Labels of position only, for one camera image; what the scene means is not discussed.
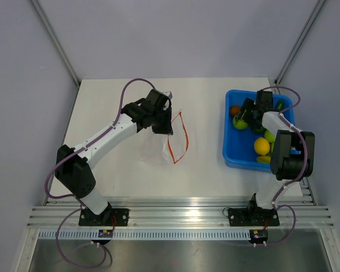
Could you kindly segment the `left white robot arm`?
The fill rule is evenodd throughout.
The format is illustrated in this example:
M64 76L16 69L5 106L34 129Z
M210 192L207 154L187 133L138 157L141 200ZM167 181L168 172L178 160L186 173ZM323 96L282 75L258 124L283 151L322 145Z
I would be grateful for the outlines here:
M96 188L92 170L107 153L143 129L171 135L171 99L171 92L152 89L146 98L121 106L112 125L75 147L65 144L58 149L59 166L54 175L83 205L80 226L124 227L128 224L129 209L112 207Z

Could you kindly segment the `blue plastic bin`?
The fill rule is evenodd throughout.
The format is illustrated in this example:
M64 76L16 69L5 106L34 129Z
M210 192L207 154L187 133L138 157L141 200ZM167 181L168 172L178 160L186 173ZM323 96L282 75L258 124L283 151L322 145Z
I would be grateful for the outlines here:
M257 135L252 132L250 127L245 130L237 130L232 124L233 117L229 113L230 107L233 105L242 106L246 98L255 100L256 93L244 90L230 90L226 93L223 158L228 167L270 173L270 164L256 161L259 155L256 154L253 147L254 141L259 137L264 137L264 133Z

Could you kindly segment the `green star fruit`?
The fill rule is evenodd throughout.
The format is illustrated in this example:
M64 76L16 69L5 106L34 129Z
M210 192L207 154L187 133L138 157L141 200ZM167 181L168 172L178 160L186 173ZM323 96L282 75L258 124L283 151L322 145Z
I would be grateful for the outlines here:
M274 150L274 142L273 143L270 143L270 150L269 150L269 155L272 156L273 154L273 150Z

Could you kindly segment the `light green apple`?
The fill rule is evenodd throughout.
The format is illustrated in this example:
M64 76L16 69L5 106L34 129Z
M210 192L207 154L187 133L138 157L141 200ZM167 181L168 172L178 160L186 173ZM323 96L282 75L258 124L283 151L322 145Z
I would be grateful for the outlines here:
M269 142L269 143L274 143L275 142L275 136L269 132L268 130L265 131L264 133L264 138Z

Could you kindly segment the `yellow star fruit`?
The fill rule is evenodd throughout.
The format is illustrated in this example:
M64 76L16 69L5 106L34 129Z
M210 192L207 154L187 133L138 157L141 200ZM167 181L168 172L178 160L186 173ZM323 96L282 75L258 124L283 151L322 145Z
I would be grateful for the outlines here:
M264 164L270 164L271 162L271 157L270 156L267 156L267 155L264 155L264 156L258 156L256 161L258 163L264 163Z

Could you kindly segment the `dark green lime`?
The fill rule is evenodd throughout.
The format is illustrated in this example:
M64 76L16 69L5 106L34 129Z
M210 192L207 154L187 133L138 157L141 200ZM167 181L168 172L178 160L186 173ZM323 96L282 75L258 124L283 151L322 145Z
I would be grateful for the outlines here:
M266 131L266 129L264 127L261 127L261 128L252 128L252 132L257 134L257 135L260 135L260 134L263 134L264 132Z

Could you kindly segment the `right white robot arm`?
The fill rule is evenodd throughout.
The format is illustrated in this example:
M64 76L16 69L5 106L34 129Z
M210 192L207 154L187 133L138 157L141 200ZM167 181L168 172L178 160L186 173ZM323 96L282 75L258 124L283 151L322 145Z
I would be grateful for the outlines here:
M300 95L291 88L280 86L297 97L297 102L283 110L274 109L271 87L256 92L256 99L246 99L240 117L252 128L261 127L275 136L270 169L275 181L267 189L262 187L253 196L256 205L246 210L251 224L260 224L266 218L265 210L276 210L277 200L295 182L311 175L315 151L315 135L302 131L286 119L284 114L301 102Z

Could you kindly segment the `clear zip bag orange zipper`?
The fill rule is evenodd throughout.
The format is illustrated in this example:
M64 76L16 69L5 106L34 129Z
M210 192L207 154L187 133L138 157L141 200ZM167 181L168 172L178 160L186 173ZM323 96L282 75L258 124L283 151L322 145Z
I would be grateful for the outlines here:
M177 164L187 153L190 140L182 109L172 115L173 135L146 133L139 149L141 161L151 165Z

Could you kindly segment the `yellow lemon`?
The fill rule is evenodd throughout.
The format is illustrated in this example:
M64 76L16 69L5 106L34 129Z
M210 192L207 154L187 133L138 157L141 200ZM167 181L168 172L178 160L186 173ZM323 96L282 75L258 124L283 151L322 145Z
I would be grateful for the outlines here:
M254 150L256 154L265 156L270 152L270 143L263 137L259 137L254 141Z

